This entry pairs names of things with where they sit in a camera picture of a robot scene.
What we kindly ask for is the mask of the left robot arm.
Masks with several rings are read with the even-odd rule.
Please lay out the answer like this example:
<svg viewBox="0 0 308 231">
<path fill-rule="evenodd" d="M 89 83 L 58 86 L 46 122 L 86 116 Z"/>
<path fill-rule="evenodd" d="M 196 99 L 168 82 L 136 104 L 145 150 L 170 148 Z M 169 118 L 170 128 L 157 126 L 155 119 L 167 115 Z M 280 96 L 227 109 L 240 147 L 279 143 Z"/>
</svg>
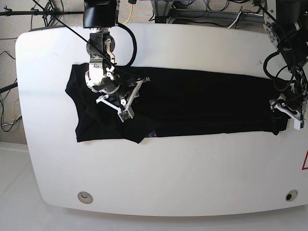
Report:
<svg viewBox="0 0 308 231">
<path fill-rule="evenodd" d="M 271 101 L 272 108 L 302 116 L 308 101 L 308 2 L 267 0 L 262 10 L 264 29 L 276 48 L 263 64 L 264 73 L 280 93 L 279 99 Z M 268 62 L 278 55 L 285 62 L 282 70 L 291 74 L 289 80 L 282 79 L 282 70 L 274 75 L 268 71 Z"/>
</svg>

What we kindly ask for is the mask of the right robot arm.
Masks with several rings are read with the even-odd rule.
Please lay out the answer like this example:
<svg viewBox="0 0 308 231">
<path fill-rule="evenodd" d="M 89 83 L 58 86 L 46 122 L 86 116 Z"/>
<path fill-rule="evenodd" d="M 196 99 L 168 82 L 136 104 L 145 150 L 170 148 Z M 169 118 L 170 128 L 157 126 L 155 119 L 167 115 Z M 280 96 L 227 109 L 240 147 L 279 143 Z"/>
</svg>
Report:
<svg viewBox="0 0 308 231">
<path fill-rule="evenodd" d="M 93 92 L 103 93 L 114 105 L 124 108 L 129 97 L 129 86 L 116 71 L 113 54 L 115 41 L 108 29 L 119 26 L 130 34 L 133 54 L 127 67 L 135 61 L 137 41 L 128 27 L 118 23 L 119 4 L 119 0 L 84 1 L 83 27 L 92 30 L 86 48 L 90 62 L 85 82 Z"/>
</svg>

